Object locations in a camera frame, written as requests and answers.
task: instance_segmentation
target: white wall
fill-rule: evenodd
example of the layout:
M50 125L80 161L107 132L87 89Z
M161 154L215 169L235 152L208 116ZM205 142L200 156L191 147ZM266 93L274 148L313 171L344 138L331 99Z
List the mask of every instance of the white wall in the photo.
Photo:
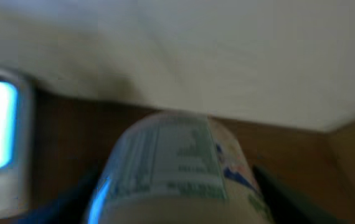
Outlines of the white wall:
M355 118L355 1L0 6L0 63L61 94L318 131Z

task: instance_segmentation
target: cylindrical container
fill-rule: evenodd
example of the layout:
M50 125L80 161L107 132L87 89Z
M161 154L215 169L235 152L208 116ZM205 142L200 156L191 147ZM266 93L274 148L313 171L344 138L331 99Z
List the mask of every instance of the cylindrical container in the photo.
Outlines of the cylindrical container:
M119 138L84 223L273 223L237 139L185 113L138 121Z

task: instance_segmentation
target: nutrition label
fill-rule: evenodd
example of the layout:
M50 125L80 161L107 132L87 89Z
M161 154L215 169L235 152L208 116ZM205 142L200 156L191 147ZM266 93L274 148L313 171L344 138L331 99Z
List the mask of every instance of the nutrition label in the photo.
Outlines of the nutrition label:
M110 166L107 200L155 195L227 198L206 118L158 119L125 133L115 150L119 161Z

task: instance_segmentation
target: product label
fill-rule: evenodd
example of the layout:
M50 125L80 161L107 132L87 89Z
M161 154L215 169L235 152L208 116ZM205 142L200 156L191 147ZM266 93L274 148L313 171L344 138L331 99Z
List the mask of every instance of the product label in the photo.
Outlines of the product label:
M108 200L176 195L227 198L206 118L168 116L139 124L118 143Z

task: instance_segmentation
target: dark object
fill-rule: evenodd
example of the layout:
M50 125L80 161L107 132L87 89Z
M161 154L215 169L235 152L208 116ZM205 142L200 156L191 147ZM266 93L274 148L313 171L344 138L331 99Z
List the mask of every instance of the dark object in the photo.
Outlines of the dark object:
M76 187L47 206L23 215L16 224L80 223L99 176L99 170L94 169Z
M266 203L279 223L343 223L314 205L304 195L289 189L263 167L253 168Z

